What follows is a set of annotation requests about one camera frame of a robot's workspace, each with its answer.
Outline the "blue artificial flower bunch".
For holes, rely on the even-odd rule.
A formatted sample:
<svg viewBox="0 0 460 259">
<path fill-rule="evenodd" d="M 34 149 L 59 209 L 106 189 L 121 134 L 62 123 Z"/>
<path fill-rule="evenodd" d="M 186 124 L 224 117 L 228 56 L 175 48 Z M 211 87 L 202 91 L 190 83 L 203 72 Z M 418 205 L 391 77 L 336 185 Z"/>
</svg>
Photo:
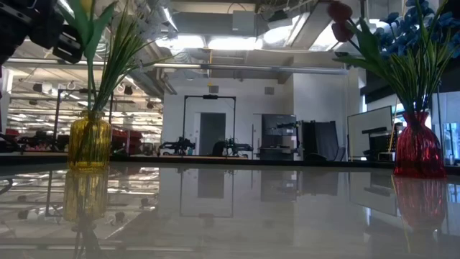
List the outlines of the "blue artificial flower bunch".
<svg viewBox="0 0 460 259">
<path fill-rule="evenodd" d="M 374 33 L 382 59 L 376 74 L 386 80 L 407 113 L 428 108 L 449 64 L 460 60 L 460 0 L 407 0 L 402 16 L 391 13 Z"/>
</svg>

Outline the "red ribbed glass vase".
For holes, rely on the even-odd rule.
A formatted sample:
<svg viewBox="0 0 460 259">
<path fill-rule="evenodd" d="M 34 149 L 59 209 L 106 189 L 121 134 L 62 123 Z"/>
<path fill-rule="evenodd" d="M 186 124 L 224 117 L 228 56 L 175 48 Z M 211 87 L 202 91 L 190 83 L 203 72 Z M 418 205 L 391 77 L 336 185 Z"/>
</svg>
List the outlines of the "red ribbed glass vase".
<svg viewBox="0 0 460 259">
<path fill-rule="evenodd" d="M 444 157 L 436 134 L 425 125 L 428 112 L 405 112 L 407 127 L 397 138 L 393 175 L 406 178 L 445 178 Z"/>
</svg>

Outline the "white flowers with green stems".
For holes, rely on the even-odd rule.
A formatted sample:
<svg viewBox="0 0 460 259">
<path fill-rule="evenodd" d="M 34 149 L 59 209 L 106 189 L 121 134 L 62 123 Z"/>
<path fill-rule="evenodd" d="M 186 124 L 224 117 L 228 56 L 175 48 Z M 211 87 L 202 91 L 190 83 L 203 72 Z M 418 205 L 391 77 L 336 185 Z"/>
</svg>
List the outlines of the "white flowers with green stems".
<svg viewBox="0 0 460 259">
<path fill-rule="evenodd" d="M 116 5 L 112 18 L 116 14 L 121 13 L 125 5 L 128 4 L 130 1 L 131 0 L 118 1 L 118 4 Z M 60 3 L 58 5 L 65 7 L 67 10 L 71 12 L 71 9 L 68 6 L 69 0 L 59 0 L 59 2 Z M 99 17 L 102 11 L 98 12 L 97 10 L 95 10 L 95 16 Z M 93 60 L 93 65 L 94 65 L 93 74 L 94 74 L 94 78 L 96 82 L 97 92 L 99 89 L 101 76 L 102 76 L 103 69 L 104 69 L 104 64 L 106 62 L 106 59 L 110 51 L 109 43 L 110 43 L 111 33 L 112 33 L 112 29 L 111 29 L 112 18 L 109 20 L 109 23 L 107 24 L 105 30 L 103 31 L 103 34 L 101 36 L 101 39 L 96 49 L 96 54 Z M 146 48 L 141 50 L 141 56 L 143 57 L 143 60 L 156 60 L 155 58 L 151 57 L 150 54 L 148 53 L 148 49 L 150 48 L 151 45 L 152 43 L 146 46 Z M 125 79 L 117 87 L 119 87 L 122 83 L 128 83 L 128 82 L 135 83 L 138 81 L 140 83 L 140 87 L 142 88 L 142 90 L 146 92 L 148 95 L 150 96 L 158 95 L 159 94 L 158 87 L 155 85 L 157 81 L 153 77 L 151 77 L 151 75 L 149 74 L 153 70 L 154 68 L 143 68 L 141 70 L 132 71 L 129 75 L 125 77 Z"/>
</svg>

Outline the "grey door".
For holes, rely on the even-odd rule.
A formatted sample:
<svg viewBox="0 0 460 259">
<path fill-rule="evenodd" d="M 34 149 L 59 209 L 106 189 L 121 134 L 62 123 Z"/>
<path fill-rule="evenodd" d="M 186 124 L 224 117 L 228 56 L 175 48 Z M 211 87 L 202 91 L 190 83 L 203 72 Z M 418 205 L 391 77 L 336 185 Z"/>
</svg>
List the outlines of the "grey door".
<svg viewBox="0 0 460 259">
<path fill-rule="evenodd" d="M 200 120 L 200 155 L 213 155 L 217 142 L 223 142 L 226 134 L 226 114 L 201 113 Z"/>
</svg>

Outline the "red storage bins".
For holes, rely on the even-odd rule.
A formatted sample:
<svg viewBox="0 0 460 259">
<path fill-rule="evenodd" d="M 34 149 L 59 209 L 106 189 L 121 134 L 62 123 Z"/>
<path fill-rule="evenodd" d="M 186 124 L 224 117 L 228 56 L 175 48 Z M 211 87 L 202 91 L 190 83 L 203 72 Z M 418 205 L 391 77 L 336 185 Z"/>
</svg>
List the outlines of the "red storage bins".
<svg viewBox="0 0 460 259">
<path fill-rule="evenodd" d="M 140 154 L 142 133 L 134 130 L 112 130 L 111 152 L 123 155 Z"/>
</svg>

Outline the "small silver ventilation duct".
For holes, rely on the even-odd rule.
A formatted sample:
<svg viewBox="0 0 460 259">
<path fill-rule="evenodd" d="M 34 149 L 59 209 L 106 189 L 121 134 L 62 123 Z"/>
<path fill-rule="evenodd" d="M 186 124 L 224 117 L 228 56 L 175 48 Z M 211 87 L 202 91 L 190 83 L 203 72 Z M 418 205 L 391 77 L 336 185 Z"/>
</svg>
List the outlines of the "small silver ventilation duct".
<svg viewBox="0 0 460 259">
<path fill-rule="evenodd" d="M 146 0 L 150 10 L 150 16 L 164 28 L 178 31 L 173 21 L 173 11 L 170 8 L 170 0 Z"/>
</svg>

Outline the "grey ceiling box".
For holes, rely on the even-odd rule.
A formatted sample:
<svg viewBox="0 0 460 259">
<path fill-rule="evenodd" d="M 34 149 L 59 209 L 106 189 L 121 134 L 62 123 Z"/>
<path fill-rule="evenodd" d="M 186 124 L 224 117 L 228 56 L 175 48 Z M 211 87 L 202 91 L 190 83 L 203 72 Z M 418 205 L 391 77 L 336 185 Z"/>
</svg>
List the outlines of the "grey ceiling box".
<svg viewBox="0 0 460 259">
<path fill-rule="evenodd" d="M 252 11 L 233 11 L 232 30 L 242 34 L 254 32 L 255 13 Z"/>
</svg>

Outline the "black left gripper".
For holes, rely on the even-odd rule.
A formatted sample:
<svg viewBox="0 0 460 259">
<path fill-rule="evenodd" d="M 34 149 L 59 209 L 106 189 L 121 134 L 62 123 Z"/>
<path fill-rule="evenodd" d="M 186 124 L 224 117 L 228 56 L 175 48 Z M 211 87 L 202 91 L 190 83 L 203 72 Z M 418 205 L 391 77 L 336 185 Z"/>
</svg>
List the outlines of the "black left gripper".
<svg viewBox="0 0 460 259">
<path fill-rule="evenodd" d="M 50 49 L 69 63 L 81 61 L 82 39 L 77 29 L 64 24 L 57 0 L 0 0 L 0 66 L 25 39 Z"/>
</svg>

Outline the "black standing panel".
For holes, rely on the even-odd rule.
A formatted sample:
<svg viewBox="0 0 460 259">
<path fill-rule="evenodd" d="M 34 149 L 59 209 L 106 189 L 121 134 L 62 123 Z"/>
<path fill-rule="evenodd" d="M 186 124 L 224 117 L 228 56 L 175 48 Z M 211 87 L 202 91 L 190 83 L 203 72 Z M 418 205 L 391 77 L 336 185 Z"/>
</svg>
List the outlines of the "black standing panel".
<svg viewBox="0 0 460 259">
<path fill-rule="evenodd" d="M 302 124 L 304 160 L 335 160 L 339 151 L 336 122 L 309 121 Z"/>
</svg>

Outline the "yellow ribbed glass vase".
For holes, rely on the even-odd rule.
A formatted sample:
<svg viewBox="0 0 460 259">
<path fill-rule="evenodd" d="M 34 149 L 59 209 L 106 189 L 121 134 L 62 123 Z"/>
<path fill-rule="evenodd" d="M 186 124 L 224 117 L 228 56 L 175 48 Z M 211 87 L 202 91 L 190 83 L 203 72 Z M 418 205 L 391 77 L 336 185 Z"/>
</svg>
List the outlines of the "yellow ribbed glass vase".
<svg viewBox="0 0 460 259">
<path fill-rule="evenodd" d="M 109 164 L 111 125 L 104 113 L 82 111 L 70 127 L 68 166 L 74 171 L 100 171 Z"/>
</svg>

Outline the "white board with dark frame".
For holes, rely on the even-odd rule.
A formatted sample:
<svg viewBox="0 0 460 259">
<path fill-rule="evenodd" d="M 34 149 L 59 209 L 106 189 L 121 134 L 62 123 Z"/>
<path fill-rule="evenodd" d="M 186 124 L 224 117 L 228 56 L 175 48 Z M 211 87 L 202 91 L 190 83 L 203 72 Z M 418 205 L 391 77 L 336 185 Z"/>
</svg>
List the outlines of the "white board with dark frame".
<svg viewBox="0 0 460 259">
<path fill-rule="evenodd" d="M 369 136 L 372 133 L 387 133 L 392 129 L 392 108 L 384 106 L 369 112 L 354 114 L 347 118 L 349 157 L 364 157 L 370 149 Z"/>
</svg>

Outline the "dark red artificial tulip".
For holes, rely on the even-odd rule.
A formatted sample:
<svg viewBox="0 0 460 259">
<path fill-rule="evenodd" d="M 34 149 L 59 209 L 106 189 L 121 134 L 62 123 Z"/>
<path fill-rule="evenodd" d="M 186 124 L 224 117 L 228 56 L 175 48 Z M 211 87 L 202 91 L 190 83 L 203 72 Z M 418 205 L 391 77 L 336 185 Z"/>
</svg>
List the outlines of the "dark red artificial tulip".
<svg viewBox="0 0 460 259">
<path fill-rule="evenodd" d="M 343 55 L 334 58 L 334 61 L 352 65 L 373 72 L 373 74 L 386 80 L 392 88 L 405 111 L 414 112 L 414 101 L 405 90 L 405 83 L 398 77 L 396 65 L 389 59 L 384 58 L 379 50 L 375 35 L 370 32 L 367 23 L 360 21 L 361 29 L 350 22 L 334 23 L 332 30 L 339 42 L 349 42 L 361 56 Z"/>
<path fill-rule="evenodd" d="M 339 1 L 339 0 L 333 0 L 331 3 L 329 3 L 328 8 L 327 8 L 327 13 L 332 18 L 333 23 L 342 23 L 342 22 L 350 22 L 352 24 L 355 24 L 358 29 L 361 29 L 360 21 L 364 19 L 359 19 L 358 22 L 354 22 L 351 18 L 353 11 L 350 6 L 347 4 Z M 396 65 L 396 72 L 398 74 L 398 77 L 405 83 L 405 90 L 408 93 L 409 97 L 413 99 L 412 96 L 409 94 L 408 86 L 409 86 L 409 81 L 407 78 L 407 72 L 404 70 L 403 66 L 401 66 L 399 63 L 396 62 L 396 56 L 393 55 L 389 57 L 389 59 Z"/>
</svg>

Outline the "black office chair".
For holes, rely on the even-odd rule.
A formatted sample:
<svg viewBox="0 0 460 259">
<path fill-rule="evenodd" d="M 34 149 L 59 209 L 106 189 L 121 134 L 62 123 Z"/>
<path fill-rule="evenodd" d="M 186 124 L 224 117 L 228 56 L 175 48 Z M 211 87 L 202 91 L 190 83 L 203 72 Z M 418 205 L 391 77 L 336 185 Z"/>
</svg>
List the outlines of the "black office chair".
<svg viewBox="0 0 460 259">
<path fill-rule="evenodd" d="M 214 144 L 213 149 L 212 149 L 212 156 L 227 156 L 227 141 L 218 141 Z"/>
</svg>

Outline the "black monitor screen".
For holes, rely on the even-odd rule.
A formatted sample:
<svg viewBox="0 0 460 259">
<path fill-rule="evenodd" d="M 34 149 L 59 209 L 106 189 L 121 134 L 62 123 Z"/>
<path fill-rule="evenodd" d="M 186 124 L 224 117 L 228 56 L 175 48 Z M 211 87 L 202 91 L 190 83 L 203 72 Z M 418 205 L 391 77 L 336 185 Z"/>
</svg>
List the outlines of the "black monitor screen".
<svg viewBox="0 0 460 259">
<path fill-rule="evenodd" d="M 272 136 L 292 136 L 295 134 L 297 120 L 290 114 L 263 114 L 262 133 Z"/>
</svg>

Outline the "long grey ceiling pipe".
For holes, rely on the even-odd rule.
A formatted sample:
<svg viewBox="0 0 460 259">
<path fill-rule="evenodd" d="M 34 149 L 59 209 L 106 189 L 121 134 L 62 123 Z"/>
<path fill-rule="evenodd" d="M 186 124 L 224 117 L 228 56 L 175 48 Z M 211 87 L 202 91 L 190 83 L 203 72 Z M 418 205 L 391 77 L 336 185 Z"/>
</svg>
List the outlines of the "long grey ceiling pipe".
<svg viewBox="0 0 460 259">
<path fill-rule="evenodd" d="M 85 60 L 69 63 L 62 59 L 46 58 L 10 58 L 3 66 L 13 68 L 85 68 Z M 237 64 L 208 64 L 208 63 L 147 63 L 143 68 L 168 68 L 177 70 L 232 70 L 232 71 L 261 71 L 273 73 L 311 73 L 323 75 L 347 75 L 349 71 L 342 68 L 314 68 L 292 66 L 266 66 L 266 65 L 237 65 Z"/>
</svg>

